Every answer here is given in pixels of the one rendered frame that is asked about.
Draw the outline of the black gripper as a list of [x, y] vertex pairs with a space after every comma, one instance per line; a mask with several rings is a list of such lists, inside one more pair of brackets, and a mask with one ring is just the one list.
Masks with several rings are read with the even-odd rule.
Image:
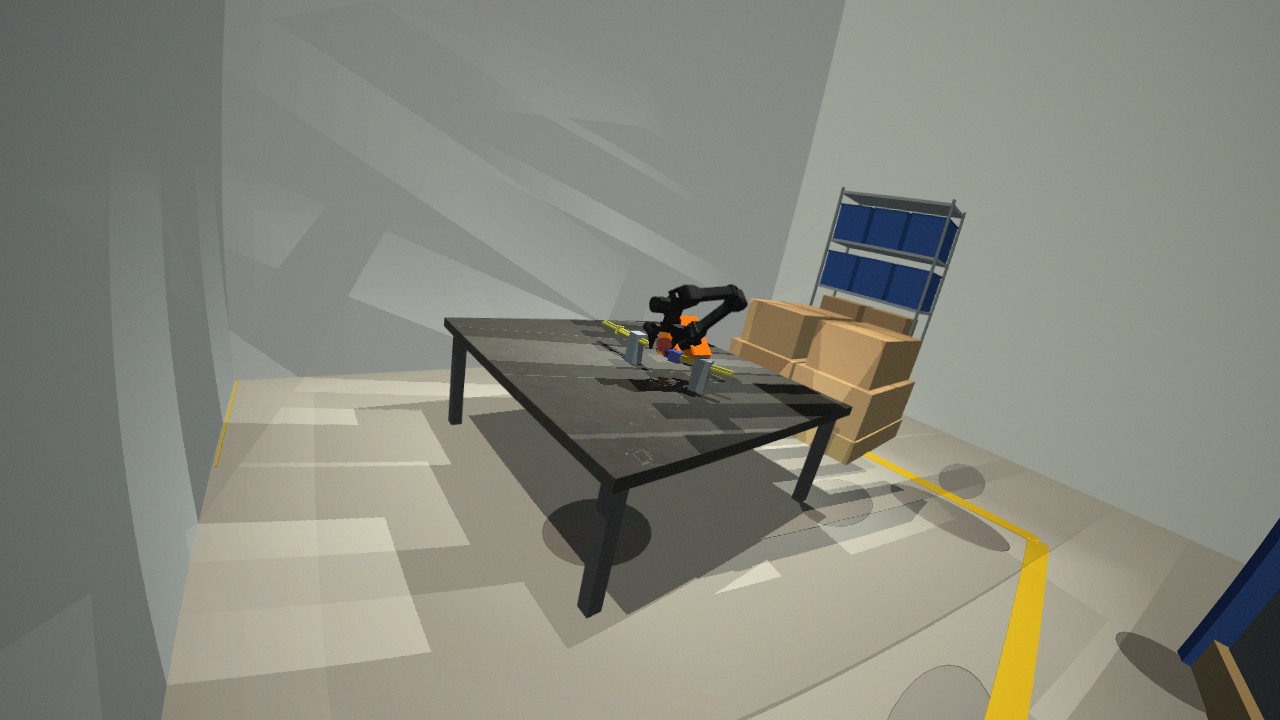
[[[646, 331], [646, 334], [648, 334], [649, 348], [653, 347], [654, 341], [658, 337], [657, 334], [659, 334], [659, 332], [666, 332], [666, 327], [669, 324], [669, 322], [675, 322], [675, 323], [677, 323], [678, 320], [682, 322], [682, 319], [680, 316], [673, 316], [669, 313], [663, 313], [663, 314], [666, 316], [664, 316], [663, 322], [660, 322], [660, 325], [657, 325], [654, 322], [645, 322], [644, 325], [643, 325], [643, 329]], [[680, 341], [671, 340], [672, 348], [675, 348], [675, 346], [678, 345]], [[672, 350], [672, 348], [669, 348], [669, 350]]]

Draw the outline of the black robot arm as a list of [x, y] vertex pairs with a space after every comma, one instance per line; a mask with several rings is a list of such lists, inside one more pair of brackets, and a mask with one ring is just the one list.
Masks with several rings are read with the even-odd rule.
[[[690, 322], [686, 327], [681, 325], [681, 320], [677, 323], [669, 322], [666, 327], [666, 332], [672, 336], [672, 340], [680, 341], [678, 347], [681, 350], [689, 350], [692, 345], [696, 347], [701, 345], [701, 340], [707, 336], [707, 331], [716, 325], [723, 316], [730, 313], [740, 313], [748, 307], [748, 300], [737, 286], [728, 284], [722, 287], [699, 288], [695, 284], [681, 284], [675, 290], [669, 290], [669, 296], [654, 296], [650, 299], [649, 307], [652, 313], [669, 313], [673, 316], [681, 316], [684, 309], [696, 306], [701, 301], [709, 300], [724, 300], [718, 307], [716, 307], [710, 314], [704, 316], [700, 322]], [[678, 292], [678, 297], [676, 293]], [[685, 337], [690, 338], [685, 340]]]

